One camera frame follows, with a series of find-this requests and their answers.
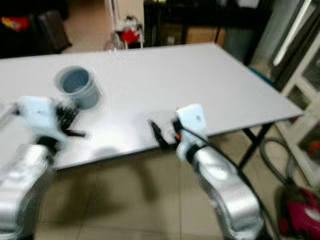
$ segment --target table top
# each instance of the table top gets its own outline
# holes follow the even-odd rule
[[[69,66],[91,71],[103,96],[97,106],[79,114],[74,129],[88,137],[70,139],[57,157],[58,169],[157,147],[149,119],[172,141],[168,127],[175,110],[193,103],[203,106],[210,136],[302,114],[212,43],[0,60],[0,103],[20,96],[62,100],[55,76]],[[30,140],[30,131],[15,119],[0,132],[0,160]]]

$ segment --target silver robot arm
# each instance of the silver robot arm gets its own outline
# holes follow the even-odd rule
[[[189,162],[199,185],[207,193],[225,239],[271,239],[266,231],[260,202],[236,166],[208,144],[206,119],[200,105],[179,108],[173,122],[180,143],[176,153]],[[165,142],[158,127],[153,132],[160,146]]]
[[[57,106],[40,97],[21,97],[3,111],[4,125],[13,115],[31,129],[34,143],[21,145],[15,158],[0,168],[0,240],[33,239],[40,202],[54,177],[54,156],[67,144],[78,113],[75,106]]]

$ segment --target cable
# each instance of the cable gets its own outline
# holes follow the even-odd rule
[[[269,222],[272,231],[274,233],[274,237],[276,240],[280,240],[280,235],[278,232],[278,229],[275,227],[272,217],[270,215],[270,213],[268,212],[265,204],[262,202],[262,200],[259,198],[258,194],[256,193],[254,187],[251,185],[251,182],[249,181],[249,179],[247,178],[247,176],[244,174],[244,172],[242,171],[241,168],[239,168],[233,161],[231,161],[221,150],[219,150],[216,146],[214,146],[212,143],[208,142],[208,140],[204,139],[202,136],[200,136],[199,134],[195,133],[194,131],[181,126],[182,130],[185,130],[186,132],[194,135],[195,137],[197,137],[198,139],[200,139],[201,141],[203,141],[206,145],[210,146],[211,148],[213,148],[214,150],[216,150],[218,153],[220,153],[224,158],[228,159],[229,162],[235,167],[235,169],[237,170],[240,178],[244,181],[244,183],[250,188],[250,190],[253,192],[253,194],[255,195],[255,197],[258,199],[259,205],[262,209],[262,213],[264,214],[264,216],[266,217],[267,221]]]
[[[267,153],[266,153],[266,145],[267,143],[270,142],[274,142],[274,143],[278,143],[280,144],[288,153],[289,155],[289,159],[288,159],[288,164],[286,166],[286,178],[284,178],[284,176],[282,176],[282,174],[275,168],[275,166],[271,163]],[[264,163],[267,165],[267,167],[271,170],[271,172],[279,179],[279,181],[283,184],[283,185],[292,185],[295,184],[294,180],[293,180],[293,172],[295,169],[295,159],[294,156],[292,155],[289,147],[287,146],[287,144],[276,137],[269,137],[269,138],[265,138],[261,141],[260,143],[260,154],[261,157],[264,161]]]

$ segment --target red vacuum cleaner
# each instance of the red vacuum cleaner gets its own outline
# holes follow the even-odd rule
[[[266,144],[270,142],[280,144],[288,152],[286,178],[267,156]],[[279,232],[283,236],[296,239],[320,240],[320,198],[294,182],[293,170],[296,162],[286,143],[278,138],[266,138],[261,142],[260,153],[265,164],[283,184],[276,197]]]

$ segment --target gray cup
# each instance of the gray cup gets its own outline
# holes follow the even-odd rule
[[[63,69],[56,79],[64,96],[78,104],[80,109],[94,107],[101,97],[91,72],[80,66]]]

